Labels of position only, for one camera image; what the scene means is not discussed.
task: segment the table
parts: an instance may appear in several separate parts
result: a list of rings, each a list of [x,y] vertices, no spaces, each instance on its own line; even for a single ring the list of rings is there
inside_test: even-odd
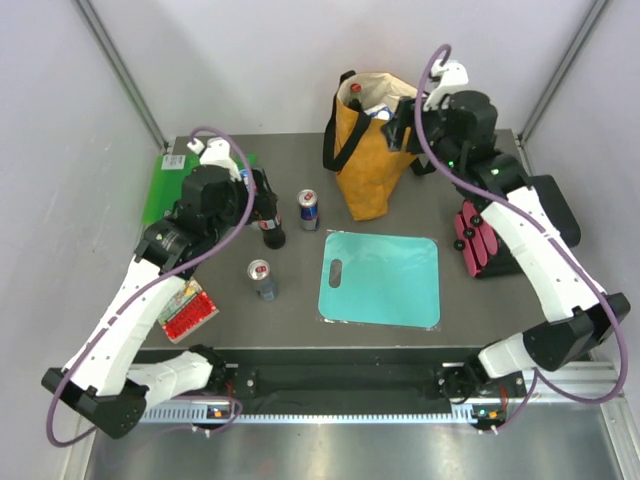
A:
[[[544,321],[533,288],[523,275],[477,280],[467,274],[455,251],[453,218],[462,197],[441,175],[400,179],[389,213],[355,222],[350,217],[334,174],[322,167],[322,134],[242,135],[234,137],[247,153],[258,155],[279,195],[279,212],[287,234],[280,250],[270,250],[260,232],[246,228],[221,254],[202,264],[196,279],[220,313],[178,346],[203,343],[218,348],[277,347],[453,347],[483,346]],[[188,153],[179,137],[174,154]],[[510,130],[498,131],[498,146],[519,155]],[[296,194],[318,193],[321,229],[303,231]],[[441,320],[436,331],[376,325],[332,324],[318,320],[317,303],[326,230],[425,236],[436,241],[440,263]],[[257,298],[246,275],[250,261],[266,259],[278,283],[273,302]],[[145,348],[173,344],[158,327]]]

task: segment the soda can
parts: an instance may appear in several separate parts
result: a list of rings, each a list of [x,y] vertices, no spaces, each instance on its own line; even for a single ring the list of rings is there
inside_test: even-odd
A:
[[[276,282],[271,276],[271,268],[266,260],[259,259],[251,262],[247,268],[247,274],[253,280],[259,297],[268,302],[276,298],[278,294]]]
[[[318,218],[318,195],[313,190],[305,189],[298,194],[300,207],[300,226],[303,230],[315,231],[320,226]]]

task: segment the white wall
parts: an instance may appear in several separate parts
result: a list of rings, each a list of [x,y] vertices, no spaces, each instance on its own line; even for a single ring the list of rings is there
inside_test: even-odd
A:
[[[0,7],[0,477],[58,478],[45,369],[113,297],[157,149],[71,2]],[[68,439],[77,416],[61,405]]]
[[[638,18],[639,2],[611,2],[528,150],[536,172],[557,177],[581,224],[580,261],[631,302],[623,324],[632,366],[625,391],[640,424]],[[617,358],[615,340],[604,352]]]
[[[589,0],[93,0],[165,135],[319,132],[344,71],[417,83],[441,43],[519,130]]]

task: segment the cutting board handle hole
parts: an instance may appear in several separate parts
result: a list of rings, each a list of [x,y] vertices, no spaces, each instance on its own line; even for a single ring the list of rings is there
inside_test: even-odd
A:
[[[331,260],[331,268],[329,269],[329,286],[338,288],[342,283],[342,260],[334,258]]]

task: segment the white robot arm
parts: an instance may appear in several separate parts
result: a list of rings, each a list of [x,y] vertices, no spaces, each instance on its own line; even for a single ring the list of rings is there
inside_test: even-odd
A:
[[[248,189],[230,158],[229,143],[214,138],[205,146],[194,140],[189,147],[200,156],[200,166],[185,178],[182,198],[172,215],[145,230],[116,297],[87,341],[88,345],[98,340],[90,354],[78,363],[83,346],[63,369],[51,368],[42,379],[43,386],[55,392],[68,377],[61,400],[113,438],[129,432],[146,409],[176,395],[205,387],[213,393],[226,391],[224,362],[204,346],[166,362],[131,369],[160,312],[185,286],[195,267],[155,284],[120,310],[160,274],[209,251],[245,211]],[[252,169],[252,174],[255,199],[249,221],[272,220],[277,217],[277,197],[262,169]],[[262,233],[268,247],[284,244],[279,222]]]
[[[438,53],[445,51],[448,56],[450,48],[441,47]],[[424,99],[420,110],[415,108],[415,99],[400,100],[394,118],[382,127],[387,144],[392,150],[402,146],[403,150],[416,154],[431,150],[429,158],[438,160],[439,169],[473,203],[480,212],[479,221],[484,220],[500,243],[508,247],[533,285],[546,319],[483,348],[467,362],[463,377],[468,378],[469,384],[482,385],[523,369],[557,370],[602,343],[612,332],[610,320],[591,285],[556,250],[558,246],[579,265],[549,218],[553,212],[543,208],[545,202],[538,196],[534,177],[524,171],[515,157],[495,147],[498,114],[489,97],[467,89],[467,73],[458,62],[435,58],[434,55],[430,70],[425,72],[428,75],[423,74],[418,89],[424,88],[427,78],[439,83]],[[411,133],[405,142],[408,128]],[[541,228],[488,197],[507,200],[533,217]],[[463,240],[456,243],[465,248]],[[473,252],[465,253],[475,259]],[[630,310],[626,297],[622,293],[607,295],[587,274],[584,278],[603,295],[617,321],[622,321]]]

